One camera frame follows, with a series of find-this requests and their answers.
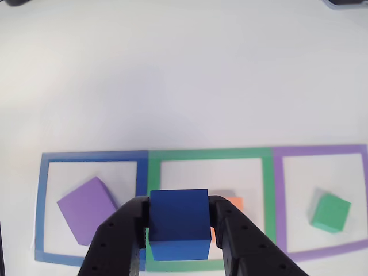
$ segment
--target blue square outline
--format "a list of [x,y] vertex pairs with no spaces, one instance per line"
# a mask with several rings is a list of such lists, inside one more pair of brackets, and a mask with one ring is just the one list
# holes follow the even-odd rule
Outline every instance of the blue square outline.
[[[45,203],[50,162],[137,162],[136,196],[147,194],[148,151],[50,152],[41,157],[37,189],[34,259],[40,262],[81,266],[84,257],[44,252]],[[140,270],[145,270],[145,250],[140,250]]]

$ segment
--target green square outline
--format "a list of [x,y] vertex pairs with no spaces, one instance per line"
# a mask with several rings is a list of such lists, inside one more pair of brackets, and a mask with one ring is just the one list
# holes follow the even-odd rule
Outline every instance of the green square outline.
[[[152,190],[160,190],[161,162],[173,160],[206,159],[244,159],[261,158],[263,168],[264,232],[276,243],[275,185],[271,148],[219,148],[219,149],[177,149],[149,151],[148,153],[147,195]],[[148,242],[146,242],[146,271],[149,272],[194,272],[224,269],[223,260],[154,261]]]

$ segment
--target square frame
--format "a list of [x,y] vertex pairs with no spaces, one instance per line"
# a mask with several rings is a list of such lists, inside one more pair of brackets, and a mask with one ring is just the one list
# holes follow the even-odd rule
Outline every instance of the square frame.
[[[44,252],[45,203],[50,162],[137,162],[136,196],[147,192],[148,151],[97,151],[44,153],[41,158],[36,203],[34,259],[40,262],[81,266],[84,257]],[[145,250],[140,251],[140,270],[145,270]]]
[[[275,186],[271,148],[179,149],[150,151],[147,195],[160,189],[161,162],[173,160],[244,159],[261,158],[263,168],[264,229],[275,243]],[[223,260],[154,261],[149,242],[146,243],[146,270],[150,272],[190,272],[223,270]]]
[[286,193],[285,175],[282,158],[288,156],[316,156],[316,155],[337,155],[337,154],[361,154],[363,172],[365,179],[366,200],[368,208],[368,154],[366,145],[326,145],[307,147],[276,147],[273,148],[274,180],[275,180],[275,206],[277,212],[276,232],[277,246],[288,254],[295,262],[324,258],[339,255],[368,247],[368,239],[352,243],[331,246],[314,250],[300,252],[288,252],[288,230],[286,221]]

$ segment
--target wooden block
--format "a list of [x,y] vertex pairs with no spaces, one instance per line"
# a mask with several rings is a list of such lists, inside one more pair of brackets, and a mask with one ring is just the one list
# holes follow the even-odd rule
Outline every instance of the wooden block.
[[333,194],[321,197],[311,224],[330,233],[344,229],[351,203]]
[[149,243],[154,260],[206,260],[211,242],[208,191],[151,191]]
[[77,242],[88,246],[101,223],[116,211],[105,184],[92,178],[57,202]]

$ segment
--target purple square outline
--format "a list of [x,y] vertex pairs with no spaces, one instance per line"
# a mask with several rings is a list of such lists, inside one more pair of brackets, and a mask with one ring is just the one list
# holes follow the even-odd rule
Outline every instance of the purple square outline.
[[283,157],[361,154],[365,178],[366,199],[368,203],[368,154],[366,145],[326,145],[311,147],[275,147],[273,148],[274,176],[275,176],[275,209],[276,209],[276,240],[277,246],[287,253],[295,262],[325,258],[329,256],[361,250],[368,247],[368,239],[326,248],[319,248],[301,252],[288,252],[288,233],[286,229],[286,198]]

